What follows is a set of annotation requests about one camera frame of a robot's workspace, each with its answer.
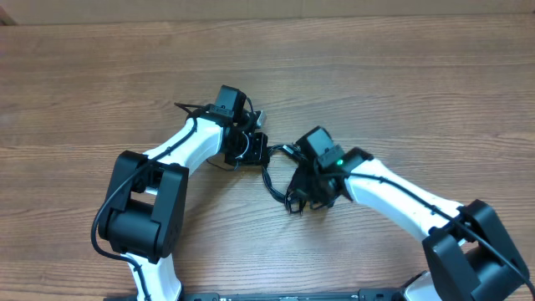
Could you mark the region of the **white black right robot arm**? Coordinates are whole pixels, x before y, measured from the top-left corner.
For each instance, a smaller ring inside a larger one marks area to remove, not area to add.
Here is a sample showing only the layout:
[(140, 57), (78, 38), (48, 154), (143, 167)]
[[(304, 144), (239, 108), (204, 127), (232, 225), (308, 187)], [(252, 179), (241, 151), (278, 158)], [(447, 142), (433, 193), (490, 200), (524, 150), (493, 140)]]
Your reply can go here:
[(344, 151), (318, 126), (286, 149), (298, 160), (286, 195), (289, 211), (331, 207), (340, 196), (375, 209), (420, 242), (427, 271), (395, 292), (397, 300), (504, 300), (533, 290), (529, 271), (495, 210), (434, 195), (396, 175), (373, 155)]

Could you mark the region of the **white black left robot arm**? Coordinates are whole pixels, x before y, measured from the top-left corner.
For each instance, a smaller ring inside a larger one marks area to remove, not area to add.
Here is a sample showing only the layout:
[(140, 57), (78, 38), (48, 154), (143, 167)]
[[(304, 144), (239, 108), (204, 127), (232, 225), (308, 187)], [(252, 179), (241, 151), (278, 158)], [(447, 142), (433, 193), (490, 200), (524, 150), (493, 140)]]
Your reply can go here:
[(212, 104), (179, 103), (182, 129), (163, 144), (116, 159), (104, 203), (90, 230), (93, 249), (128, 264), (132, 300), (178, 300), (182, 285), (172, 252), (181, 235), (190, 176), (217, 154), (229, 171), (268, 162), (266, 115), (241, 90), (223, 85)]

